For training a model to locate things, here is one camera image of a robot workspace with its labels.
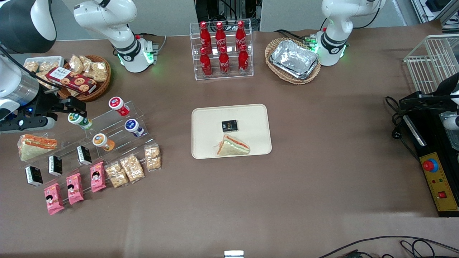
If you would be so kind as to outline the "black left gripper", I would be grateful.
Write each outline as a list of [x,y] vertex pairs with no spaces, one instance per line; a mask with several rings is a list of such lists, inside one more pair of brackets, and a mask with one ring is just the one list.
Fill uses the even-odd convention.
[[424,107],[427,110],[456,110],[456,98],[452,93],[434,95],[421,92],[412,93],[399,100],[400,109]]

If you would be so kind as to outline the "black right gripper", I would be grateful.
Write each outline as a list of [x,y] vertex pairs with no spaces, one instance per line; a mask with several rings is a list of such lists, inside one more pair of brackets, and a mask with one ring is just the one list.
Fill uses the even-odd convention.
[[86,103],[75,97],[67,98],[67,105],[62,103],[54,93],[46,94],[39,90],[36,97],[29,103],[18,108],[18,119],[25,121],[45,121],[50,118],[57,120],[57,113],[86,113]]

